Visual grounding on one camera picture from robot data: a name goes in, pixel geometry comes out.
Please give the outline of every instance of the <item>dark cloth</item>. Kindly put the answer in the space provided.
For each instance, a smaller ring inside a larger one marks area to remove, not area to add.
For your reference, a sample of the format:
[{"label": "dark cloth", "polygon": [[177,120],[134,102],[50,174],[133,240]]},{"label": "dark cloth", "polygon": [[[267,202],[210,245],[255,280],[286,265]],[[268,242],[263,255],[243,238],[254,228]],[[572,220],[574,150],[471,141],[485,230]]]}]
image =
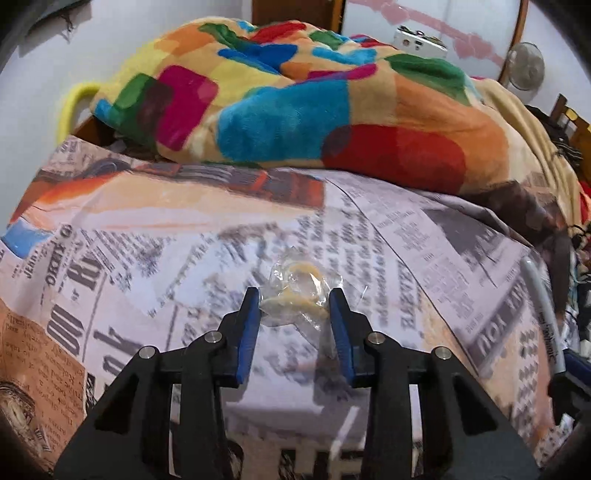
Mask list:
[{"label": "dark cloth", "polygon": [[526,105],[527,108],[544,126],[544,129],[550,137],[550,141],[558,148],[558,153],[570,163],[570,166],[576,171],[580,168],[583,161],[583,155],[578,148],[570,145],[569,138],[564,127],[552,120],[542,110],[535,106]]}]

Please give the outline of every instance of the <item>wooden chair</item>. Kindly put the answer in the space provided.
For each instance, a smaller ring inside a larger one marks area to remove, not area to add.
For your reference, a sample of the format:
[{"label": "wooden chair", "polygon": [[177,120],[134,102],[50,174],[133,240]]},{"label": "wooden chair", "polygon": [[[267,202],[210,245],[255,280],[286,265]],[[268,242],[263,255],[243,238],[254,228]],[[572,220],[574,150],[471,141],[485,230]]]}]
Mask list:
[{"label": "wooden chair", "polygon": [[552,109],[550,118],[560,124],[562,124],[564,118],[566,118],[567,133],[571,130],[569,124],[572,124],[574,133],[570,135],[570,145],[574,148],[578,148],[583,154],[580,174],[587,183],[591,183],[591,127],[577,112],[567,106],[567,102],[568,100],[566,97],[560,94]]}]

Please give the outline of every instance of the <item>green patch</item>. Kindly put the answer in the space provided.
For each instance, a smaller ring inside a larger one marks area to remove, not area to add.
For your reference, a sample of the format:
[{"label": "green patch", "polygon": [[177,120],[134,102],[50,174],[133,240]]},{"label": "green patch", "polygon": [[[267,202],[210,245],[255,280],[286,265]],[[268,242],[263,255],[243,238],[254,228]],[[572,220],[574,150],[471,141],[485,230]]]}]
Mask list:
[{"label": "green patch", "polygon": [[322,32],[318,30],[314,33],[311,33],[309,37],[313,41],[318,41],[324,45],[328,45],[333,50],[338,50],[339,47],[345,43],[338,35],[335,35],[330,31]]},{"label": "green patch", "polygon": [[227,25],[205,23],[199,31],[209,33],[217,42],[240,52],[245,52],[252,45],[250,40],[236,35]]},{"label": "green patch", "polygon": [[384,58],[392,70],[413,82],[432,88],[449,98],[470,106],[466,96],[466,74],[442,59],[422,59],[415,55],[400,53]]},{"label": "green patch", "polygon": [[109,110],[109,123],[119,133],[152,149],[156,148],[154,137],[138,125],[138,115],[148,90],[158,83],[149,75],[138,73],[121,90]]}]

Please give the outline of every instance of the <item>yellow handle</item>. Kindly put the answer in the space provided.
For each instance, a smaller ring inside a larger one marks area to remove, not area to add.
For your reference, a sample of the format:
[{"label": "yellow handle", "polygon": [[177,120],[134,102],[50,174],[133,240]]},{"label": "yellow handle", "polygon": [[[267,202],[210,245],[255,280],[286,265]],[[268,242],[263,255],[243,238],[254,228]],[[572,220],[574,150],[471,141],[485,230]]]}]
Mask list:
[{"label": "yellow handle", "polygon": [[62,143],[72,131],[72,121],[76,105],[86,97],[96,95],[100,89],[100,83],[85,82],[74,85],[61,109],[60,120],[57,124],[57,143]]}]

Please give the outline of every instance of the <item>fan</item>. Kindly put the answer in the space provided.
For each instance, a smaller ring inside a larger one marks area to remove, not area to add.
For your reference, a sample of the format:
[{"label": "fan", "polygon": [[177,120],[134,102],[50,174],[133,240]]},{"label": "fan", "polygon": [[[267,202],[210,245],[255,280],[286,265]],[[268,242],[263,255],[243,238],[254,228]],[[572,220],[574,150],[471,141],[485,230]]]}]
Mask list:
[{"label": "fan", "polygon": [[525,92],[537,90],[544,80],[542,52],[533,43],[518,43],[507,54],[507,70],[515,88]]}]

